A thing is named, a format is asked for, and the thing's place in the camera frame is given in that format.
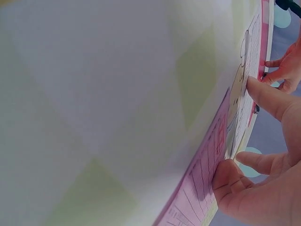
hand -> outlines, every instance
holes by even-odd
[[[301,225],[301,98],[249,78],[253,100],[282,124],[288,152],[238,153],[236,159],[269,177],[254,184],[233,160],[218,165],[213,191],[222,212],[251,225]]]
[[[279,90],[285,93],[292,93],[297,89],[301,80],[301,43],[300,41],[291,45],[285,55],[275,61],[267,61],[267,67],[279,67],[276,71],[268,73],[262,80],[268,85],[284,80],[279,86]]]

gray fabric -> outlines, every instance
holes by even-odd
[[[274,26],[271,60],[281,58],[287,48],[296,42],[298,38],[300,20],[295,14],[290,13],[292,21],[287,28]],[[293,95],[301,96],[300,84]],[[282,153],[286,151],[280,123],[263,109],[261,109],[258,114],[248,147],[257,148],[263,154]],[[251,180],[258,183],[264,180],[265,177],[264,175],[260,175],[256,178],[251,178]],[[210,226],[246,226],[246,224],[242,224],[218,211]]]

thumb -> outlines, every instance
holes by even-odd
[[[279,68],[275,70],[274,72],[267,73],[267,76],[265,76],[262,80],[262,82],[271,85],[272,83],[282,80],[285,72],[282,68]]]

cartoon drawing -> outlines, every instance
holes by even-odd
[[[245,78],[246,60],[249,46],[249,30],[245,32],[245,37],[240,48],[240,65],[238,66],[236,76],[231,87],[230,93],[230,108],[228,113],[228,125],[227,125],[227,149],[228,156],[232,157],[235,147],[235,131],[238,123],[238,109],[240,104],[241,90],[243,80]]]

pink paper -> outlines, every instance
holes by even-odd
[[[225,156],[229,104],[227,91],[197,153],[154,226],[199,226],[205,219],[215,199],[211,185],[214,172]]]

